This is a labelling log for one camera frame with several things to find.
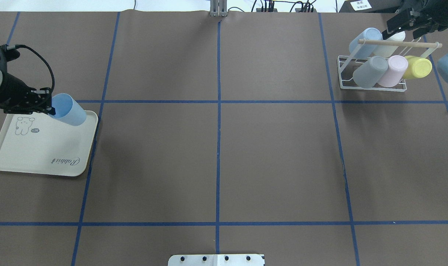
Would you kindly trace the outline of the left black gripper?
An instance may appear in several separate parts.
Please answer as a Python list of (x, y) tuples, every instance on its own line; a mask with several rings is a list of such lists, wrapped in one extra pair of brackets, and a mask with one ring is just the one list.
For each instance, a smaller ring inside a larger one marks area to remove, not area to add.
[(54, 115), (52, 106), (53, 89), (49, 87), (39, 90), (27, 86), (22, 80), (11, 74), (3, 74), (0, 85), (0, 109), (4, 113), (31, 115), (45, 113)]

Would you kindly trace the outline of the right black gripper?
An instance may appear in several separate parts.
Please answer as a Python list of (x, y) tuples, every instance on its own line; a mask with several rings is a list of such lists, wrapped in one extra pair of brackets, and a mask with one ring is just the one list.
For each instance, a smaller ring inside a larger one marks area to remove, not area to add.
[(448, 29), (448, 0), (403, 0), (401, 11), (386, 22), (383, 40), (402, 32), (423, 27)]

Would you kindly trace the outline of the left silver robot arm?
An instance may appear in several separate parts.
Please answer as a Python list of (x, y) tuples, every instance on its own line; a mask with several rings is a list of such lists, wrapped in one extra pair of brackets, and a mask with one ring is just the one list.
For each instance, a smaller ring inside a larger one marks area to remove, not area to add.
[(0, 109), (4, 113), (31, 115), (45, 113), (56, 115), (52, 106), (53, 89), (37, 90), (27, 86), (22, 80), (0, 69)]

